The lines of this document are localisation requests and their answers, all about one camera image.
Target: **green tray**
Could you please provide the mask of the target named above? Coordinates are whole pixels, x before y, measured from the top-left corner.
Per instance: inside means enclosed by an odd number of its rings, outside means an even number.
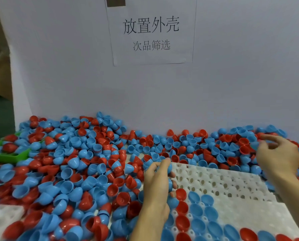
[[[7,153],[0,153],[0,163],[11,163],[15,164],[21,160],[26,160],[28,158],[30,152],[30,148],[23,151],[20,154],[7,154]]]

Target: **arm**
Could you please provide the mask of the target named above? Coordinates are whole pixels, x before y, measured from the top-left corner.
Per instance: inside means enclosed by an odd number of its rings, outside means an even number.
[[[280,136],[263,135],[262,139],[275,143],[260,141],[257,161],[299,227],[299,180],[296,177],[299,167],[298,147]]]
[[[161,240],[163,226],[170,212],[167,204],[168,198],[168,166],[171,160],[164,159],[162,162],[154,162],[145,172],[144,179],[144,203],[140,211],[138,221],[131,234],[130,241],[153,241]],[[177,184],[172,180],[173,188]]]

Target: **white paper sheet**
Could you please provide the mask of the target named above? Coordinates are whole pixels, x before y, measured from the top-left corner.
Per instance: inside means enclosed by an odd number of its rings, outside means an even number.
[[[196,0],[126,0],[107,7],[115,66],[193,61]]]

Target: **tape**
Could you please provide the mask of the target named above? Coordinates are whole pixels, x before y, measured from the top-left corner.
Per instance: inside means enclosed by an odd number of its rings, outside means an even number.
[[[125,7],[126,6],[126,1],[125,0],[106,0],[107,2],[107,7],[112,8],[112,7]]]

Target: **hand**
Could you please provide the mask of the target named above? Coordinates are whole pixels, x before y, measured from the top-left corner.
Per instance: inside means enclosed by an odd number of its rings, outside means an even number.
[[[267,178],[274,183],[278,176],[295,176],[299,167],[298,147],[280,136],[264,134],[260,138],[274,142],[267,144],[262,140],[256,151],[257,162]]]
[[[167,204],[168,199],[168,176],[175,178],[175,173],[168,175],[168,166],[171,163],[170,158],[164,159],[162,162],[154,162],[146,170],[144,174],[144,203],[143,209],[149,209],[149,213],[162,218],[162,225],[167,221],[170,208]],[[172,180],[173,188],[177,188],[177,184]],[[172,197],[176,196],[175,192],[170,192]]]

